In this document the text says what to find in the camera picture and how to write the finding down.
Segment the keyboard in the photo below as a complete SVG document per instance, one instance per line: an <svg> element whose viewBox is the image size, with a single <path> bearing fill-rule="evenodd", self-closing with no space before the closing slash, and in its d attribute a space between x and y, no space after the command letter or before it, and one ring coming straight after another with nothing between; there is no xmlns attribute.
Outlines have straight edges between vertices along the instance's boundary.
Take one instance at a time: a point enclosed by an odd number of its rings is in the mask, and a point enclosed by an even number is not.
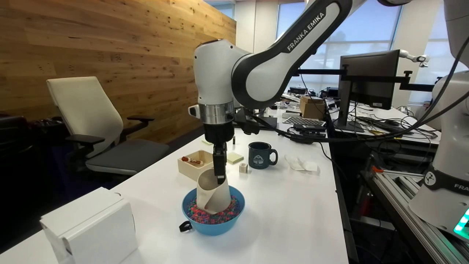
<svg viewBox="0 0 469 264"><path fill-rule="evenodd" d="M291 116L287 120L283 121L284 124L304 124L313 126L324 126L325 122L317 119L303 118L297 116Z"/></svg>
<svg viewBox="0 0 469 264"><path fill-rule="evenodd" d="M359 121L363 121L365 123L368 123L370 125L373 125L375 127L381 128L383 130L387 130L389 132L402 132L404 130L404 128L402 128L402 127L393 126L391 124L386 124L382 121L376 120L376 119L371 118L371 117L357 116L356 119L359 120ZM404 134L405 135L411 135L413 133L412 132L405 132Z"/></svg>

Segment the white box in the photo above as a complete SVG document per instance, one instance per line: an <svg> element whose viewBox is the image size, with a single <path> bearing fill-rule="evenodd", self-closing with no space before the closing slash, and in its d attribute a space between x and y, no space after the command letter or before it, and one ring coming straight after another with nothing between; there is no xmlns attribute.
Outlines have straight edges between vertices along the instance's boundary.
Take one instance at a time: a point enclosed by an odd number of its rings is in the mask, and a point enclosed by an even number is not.
<svg viewBox="0 0 469 264"><path fill-rule="evenodd" d="M137 249L130 203L98 188L42 216L59 264L118 264Z"/></svg>
<svg viewBox="0 0 469 264"><path fill-rule="evenodd" d="M185 155L185 157L200 160L204 162L204 164L202 165L197 165L197 164L192 164L192 163L182 161L181 159L182 157L177 159L177 167L178 167L179 172L193 179L194 181L197 181L197 178L199 178L199 175L202 172L210 168L213 168L212 153L206 152L204 150L199 150L189 155Z"/></svg>

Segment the white chair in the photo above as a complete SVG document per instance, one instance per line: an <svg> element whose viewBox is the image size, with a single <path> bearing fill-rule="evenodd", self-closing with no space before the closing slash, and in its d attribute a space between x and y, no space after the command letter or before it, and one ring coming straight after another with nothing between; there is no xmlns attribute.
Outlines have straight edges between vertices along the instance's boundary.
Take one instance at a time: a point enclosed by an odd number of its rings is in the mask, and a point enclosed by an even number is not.
<svg viewBox="0 0 469 264"><path fill-rule="evenodd" d="M127 135L148 126L154 118L130 116L128 120L141 123L123 129L121 116L96 77L50 79L47 86L70 132L66 140L80 145L72 153L71 163L84 160L92 171L134 175L169 149L148 140L126 141Z"/></svg>

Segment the wood panel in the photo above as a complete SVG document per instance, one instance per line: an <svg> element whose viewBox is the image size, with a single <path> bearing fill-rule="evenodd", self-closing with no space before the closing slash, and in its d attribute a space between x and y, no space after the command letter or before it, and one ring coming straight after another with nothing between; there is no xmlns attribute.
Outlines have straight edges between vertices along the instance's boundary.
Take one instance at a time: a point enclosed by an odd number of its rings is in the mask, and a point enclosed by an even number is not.
<svg viewBox="0 0 469 264"><path fill-rule="evenodd" d="M0 111L58 115L45 81L96 76L133 136L168 142L197 128L193 53L235 43L236 22L202 0L0 0Z"/></svg>

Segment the silver metal ring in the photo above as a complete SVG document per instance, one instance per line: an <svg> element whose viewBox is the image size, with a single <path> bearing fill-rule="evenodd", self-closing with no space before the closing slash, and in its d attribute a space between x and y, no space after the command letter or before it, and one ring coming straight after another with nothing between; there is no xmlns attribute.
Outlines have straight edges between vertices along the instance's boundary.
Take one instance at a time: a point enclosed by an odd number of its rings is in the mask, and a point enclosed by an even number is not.
<svg viewBox="0 0 469 264"><path fill-rule="evenodd" d="M235 117L233 101L225 104L199 104L200 120L204 124L224 124Z"/></svg>

